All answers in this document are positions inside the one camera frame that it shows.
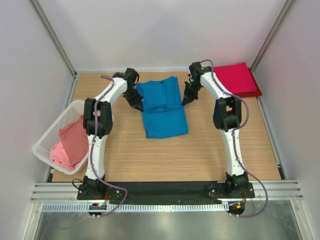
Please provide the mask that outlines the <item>blue t shirt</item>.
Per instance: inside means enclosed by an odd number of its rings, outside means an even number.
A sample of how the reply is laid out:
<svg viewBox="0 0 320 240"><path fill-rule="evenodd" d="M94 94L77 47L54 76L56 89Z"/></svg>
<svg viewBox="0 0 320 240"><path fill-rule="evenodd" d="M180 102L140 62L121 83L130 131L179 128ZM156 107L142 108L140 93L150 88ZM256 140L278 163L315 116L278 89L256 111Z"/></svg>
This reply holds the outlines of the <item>blue t shirt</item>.
<svg viewBox="0 0 320 240"><path fill-rule="evenodd" d="M136 89L143 97L142 121L147 139L188 134L189 128L177 77L138 83Z"/></svg>

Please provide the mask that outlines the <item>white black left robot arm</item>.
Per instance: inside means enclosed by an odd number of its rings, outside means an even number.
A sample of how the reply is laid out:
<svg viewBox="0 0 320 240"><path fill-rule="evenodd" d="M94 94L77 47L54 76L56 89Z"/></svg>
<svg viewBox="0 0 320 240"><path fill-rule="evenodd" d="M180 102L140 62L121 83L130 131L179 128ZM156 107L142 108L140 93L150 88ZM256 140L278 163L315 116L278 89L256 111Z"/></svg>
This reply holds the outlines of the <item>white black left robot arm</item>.
<svg viewBox="0 0 320 240"><path fill-rule="evenodd" d="M109 186L105 184L105 147L113 128L112 106L123 96L130 107L143 111L143 97L136 89L140 75L133 68L116 72L110 84L95 98L84 102L83 128L88 139L88 165L82 184L78 188L78 200L101 200L106 196Z"/></svg>

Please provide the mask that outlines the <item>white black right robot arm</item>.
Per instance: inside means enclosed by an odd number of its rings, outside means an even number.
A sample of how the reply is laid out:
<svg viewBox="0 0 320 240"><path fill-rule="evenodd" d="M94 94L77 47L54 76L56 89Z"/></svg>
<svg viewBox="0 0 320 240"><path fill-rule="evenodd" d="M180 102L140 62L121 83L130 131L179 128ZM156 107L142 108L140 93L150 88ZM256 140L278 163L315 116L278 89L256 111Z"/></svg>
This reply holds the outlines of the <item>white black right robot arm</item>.
<svg viewBox="0 0 320 240"><path fill-rule="evenodd" d="M226 153L225 192L231 198L237 198L249 186L249 178L242 160L239 131L242 122L242 101L220 82L214 72L213 62L202 66L202 61L193 62L188 67L182 105L198 99L201 88L205 88L215 100L213 124L220 131Z"/></svg>

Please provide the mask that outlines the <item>folded magenta t shirt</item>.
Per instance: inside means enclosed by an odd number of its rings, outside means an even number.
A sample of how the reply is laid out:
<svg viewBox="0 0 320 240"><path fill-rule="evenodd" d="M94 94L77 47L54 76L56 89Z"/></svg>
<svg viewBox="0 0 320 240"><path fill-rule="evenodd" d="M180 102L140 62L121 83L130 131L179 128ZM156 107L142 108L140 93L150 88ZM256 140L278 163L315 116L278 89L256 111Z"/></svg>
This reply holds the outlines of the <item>folded magenta t shirt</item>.
<svg viewBox="0 0 320 240"><path fill-rule="evenodd" d="M215 66L213 68L219 81L232 94L254 93L257 87L245 62Z"/></svg>

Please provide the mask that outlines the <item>folded dark red t shirt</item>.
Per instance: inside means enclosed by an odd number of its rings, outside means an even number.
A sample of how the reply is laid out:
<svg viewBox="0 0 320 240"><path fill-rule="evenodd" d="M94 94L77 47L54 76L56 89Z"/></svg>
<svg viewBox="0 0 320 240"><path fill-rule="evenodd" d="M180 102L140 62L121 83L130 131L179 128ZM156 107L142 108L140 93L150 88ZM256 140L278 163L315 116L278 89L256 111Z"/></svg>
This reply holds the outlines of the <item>folded dark red t shirt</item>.
<svg viewBox="0 0 320 240"><path fill-rule="evenodd" d="M242 98L259 97L262 95L262 91L248 67L241 69L239 72L233 93Z"/></svg>

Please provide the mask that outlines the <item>salmon t shirt in basket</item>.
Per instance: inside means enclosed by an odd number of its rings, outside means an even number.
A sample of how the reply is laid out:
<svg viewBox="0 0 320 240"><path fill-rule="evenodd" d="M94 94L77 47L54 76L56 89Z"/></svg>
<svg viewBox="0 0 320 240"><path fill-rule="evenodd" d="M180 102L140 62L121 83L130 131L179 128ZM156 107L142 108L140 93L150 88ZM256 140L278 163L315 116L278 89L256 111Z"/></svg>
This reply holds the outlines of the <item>salmon t shirt in basket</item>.
<svg viewBox="0 0 320 240"><path fill-rule="evenodd" d="M83 127L84 116L59 131L63 149L68 157L67 164L75 169L89 151L88 137Z"/></svg>

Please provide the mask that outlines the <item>white perforated plastic basket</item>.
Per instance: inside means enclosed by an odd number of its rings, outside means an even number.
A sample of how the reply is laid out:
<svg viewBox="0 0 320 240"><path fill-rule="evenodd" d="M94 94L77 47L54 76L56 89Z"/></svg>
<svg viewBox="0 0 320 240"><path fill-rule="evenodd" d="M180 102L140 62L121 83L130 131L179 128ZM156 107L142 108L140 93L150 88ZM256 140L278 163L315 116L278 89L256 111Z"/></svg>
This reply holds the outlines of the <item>white perforated plastic basket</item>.
<svg viewBox="0 0 320 240"><path fill-rule="evenodd" d="M84 114L84 104L85 102L83 100L77 99L72 101L32 148L32 153L39 160L67 175L77 173L82 168L83 164L87 162L89 154L87 153L84 156L75 169L70 169L52 162L52 160L50 160L50 150L61 140L60 130L76 122L80 116Z"/></svg>

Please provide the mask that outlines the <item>pink t shirt in basket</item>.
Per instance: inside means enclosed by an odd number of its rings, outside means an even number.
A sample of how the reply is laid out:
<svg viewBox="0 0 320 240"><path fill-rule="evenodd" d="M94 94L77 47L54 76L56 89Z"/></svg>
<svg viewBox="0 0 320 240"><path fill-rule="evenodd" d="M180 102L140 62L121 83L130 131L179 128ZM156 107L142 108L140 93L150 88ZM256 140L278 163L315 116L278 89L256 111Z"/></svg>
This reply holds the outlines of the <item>pink t shirt in basket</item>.
<svg viewBox="0 0 320 240"><path fill-rule="evenodd" d="M63 144L60 141L50 149L49 159L53 163L70 170L74 170L79 164L78 162L72 162L69 159Z"/></svg>

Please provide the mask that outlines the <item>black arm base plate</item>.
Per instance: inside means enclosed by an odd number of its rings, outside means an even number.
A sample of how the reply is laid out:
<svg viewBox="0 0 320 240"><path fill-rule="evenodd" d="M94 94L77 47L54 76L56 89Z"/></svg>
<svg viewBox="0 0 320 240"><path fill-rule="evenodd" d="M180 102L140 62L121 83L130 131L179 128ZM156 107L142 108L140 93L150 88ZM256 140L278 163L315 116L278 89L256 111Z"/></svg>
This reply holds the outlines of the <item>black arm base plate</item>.
<svg viewBox="0 0 320 240"><path fill-rule="evenodd" d="M230 190L227 184L222 181L162 181L162 182L111 182L110 187L98 184L99 189L95 192L93 189L81 184L79 186L78 200L98 200L108 196L109 200L117 201L124 190L128 191L127 199L137 201L139 198L147 200L153 198L156 200L169 200L177 197L212 198L212 199L236 199L246 197L253 199L255 192L252 183L248 184L243 190Z"/></svg>

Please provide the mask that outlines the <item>aluminium rail frame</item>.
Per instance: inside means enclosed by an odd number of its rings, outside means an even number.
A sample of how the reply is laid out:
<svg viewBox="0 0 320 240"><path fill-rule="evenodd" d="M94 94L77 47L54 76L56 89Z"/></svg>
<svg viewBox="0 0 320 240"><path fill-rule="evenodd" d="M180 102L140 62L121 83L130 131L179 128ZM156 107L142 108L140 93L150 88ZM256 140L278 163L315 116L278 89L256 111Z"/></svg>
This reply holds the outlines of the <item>aluminium rail frame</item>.
<svg viewBox="0 0 320 240"><path fill-rule="evenodd" d="M302 191L296 180L264 180L269 200L303 199ZM78 190L70 182L36 183L30 202L68 202L75 201Z"/></svg>

